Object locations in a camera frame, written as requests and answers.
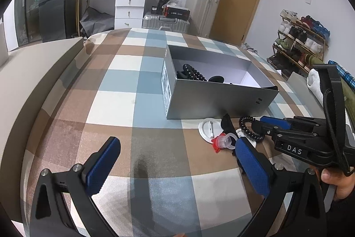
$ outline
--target green cloth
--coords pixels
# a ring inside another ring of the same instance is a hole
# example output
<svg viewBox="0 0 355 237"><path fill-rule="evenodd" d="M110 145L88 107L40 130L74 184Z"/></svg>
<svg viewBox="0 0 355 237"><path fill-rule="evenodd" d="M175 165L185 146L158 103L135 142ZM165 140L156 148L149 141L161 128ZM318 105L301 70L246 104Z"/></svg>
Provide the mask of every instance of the green cloth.
<svg viewBox="0 0 355 237"><path fill-rule="evenodd" d="M314 57L311 59L312 65L320 65L323 64L323 62L317 58ZM343 94L345 97L345 108L347 109L347 114L349 115L349 118L355 127L355 94L353 90L349 87L349 85L342 79L341 79L341 86L343 87Z"/></svg>

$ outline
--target dark garbage bag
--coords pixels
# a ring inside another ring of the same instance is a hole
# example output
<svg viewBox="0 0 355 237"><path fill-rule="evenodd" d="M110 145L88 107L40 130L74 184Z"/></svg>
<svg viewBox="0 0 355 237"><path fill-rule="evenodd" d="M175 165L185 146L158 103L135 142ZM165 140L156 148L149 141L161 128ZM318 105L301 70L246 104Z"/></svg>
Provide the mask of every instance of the dark garbage bag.
<svg viewBox="0 0 355 237"><path fill-rule="evenodd" d="M98 32L114 29L115 17L107 13L101 13L92 7L88 7L80 20L80 24L83 26L81 31L85 32L89 37Z"/></svg>

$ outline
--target white suitcase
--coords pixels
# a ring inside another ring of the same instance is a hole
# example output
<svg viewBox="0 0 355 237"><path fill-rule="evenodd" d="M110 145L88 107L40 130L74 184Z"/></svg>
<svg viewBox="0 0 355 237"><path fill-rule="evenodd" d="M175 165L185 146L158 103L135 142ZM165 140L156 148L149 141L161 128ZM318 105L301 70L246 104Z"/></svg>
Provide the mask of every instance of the white suitcase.
<svg viewBox="0 0 355 237"><path fill-rule="evenodd" d="M190 10L189 34L209 37L219 0L186 0L185 7Z"/></svg>

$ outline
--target luggage handle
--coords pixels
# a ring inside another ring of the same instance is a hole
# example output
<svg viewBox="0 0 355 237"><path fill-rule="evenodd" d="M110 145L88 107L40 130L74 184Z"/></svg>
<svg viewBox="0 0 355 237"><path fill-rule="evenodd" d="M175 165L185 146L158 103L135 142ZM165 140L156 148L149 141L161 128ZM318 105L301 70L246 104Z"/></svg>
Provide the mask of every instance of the luggage handle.
<svg viewBox="0 0 355 237"><path fill-rule="evenodd" d="M178 21L177 18L166 18L164 16L159 16L159 20L162 22L176 23Z"/></svg>
<svg viewBox="0 0 355 237"><path fill-rule="evenodd" d="M158 30L164 30L166 32L172 32L172 28L170 28L168 26L161 26L161 27L159 27Z"/></svg>

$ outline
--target white towel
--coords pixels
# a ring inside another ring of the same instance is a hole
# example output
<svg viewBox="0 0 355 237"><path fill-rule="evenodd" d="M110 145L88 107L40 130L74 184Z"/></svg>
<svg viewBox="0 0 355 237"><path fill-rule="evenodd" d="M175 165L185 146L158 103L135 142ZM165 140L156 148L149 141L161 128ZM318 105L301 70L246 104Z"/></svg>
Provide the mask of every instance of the white towel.
<svg viewBox="0 0 355 237"><path fill-rule="evenodd" d="M315 69L311 69L307 77L307 87L315 95L317 100L323 106L323 94L321 92L321 80L319 74Z"/></svg>

